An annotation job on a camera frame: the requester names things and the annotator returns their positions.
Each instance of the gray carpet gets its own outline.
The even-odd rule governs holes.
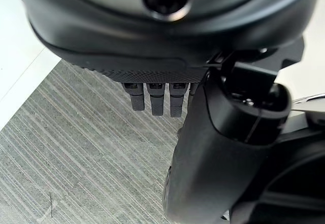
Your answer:
[[[183,118],[134,112],[119,83],[61,61],[0,132],[0,223],[169,223]]]

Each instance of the black joint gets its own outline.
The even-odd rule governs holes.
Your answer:
[[[199,83],[191,83],[189,88],[189,94],[188,94],[188,102],[187,102],[187,111],[189,111],[190,106],[192,104],[192,100],[194,98],[195,92],[199,86]]]
[[[144,111],[144,93],[142,83],[122,83],[124,90],[130,95],[134,111]]]
[[[187,91],[188,83],[171,83],[169,92],[171,95],[171,117],[181,117],[184,95]]]
[[[147,90],[150,94],[151,112],[153,116],[162,116],[164,114],[164,83],[147,83]]]

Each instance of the circular sensor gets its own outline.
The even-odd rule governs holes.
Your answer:
[[[189,0],[143,0],[153,18],[162,21],[176,21],[183,18],[190,9]]]

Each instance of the white floor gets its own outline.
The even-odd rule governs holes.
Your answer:
[[[31,31],[21,0],[0,0],[0,130],[60,61]]]
[[[325,0],[305,32],[303,61],[280,72],[294,99],[325,92]],[[0,0],[0,130],[60,58],[31,31],[21,0]]]

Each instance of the robotic arm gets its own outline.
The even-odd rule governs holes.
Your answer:
[[[134,110],[146,84],[163,115],[169,83],[178,117],[190,88],[165,182],[170,220],[224,223],[229,210],[233,224],[325,222],[324,100],[291,107],[274,83],[301,60],[316,0],[23,1],[45,46],[122,83]]]

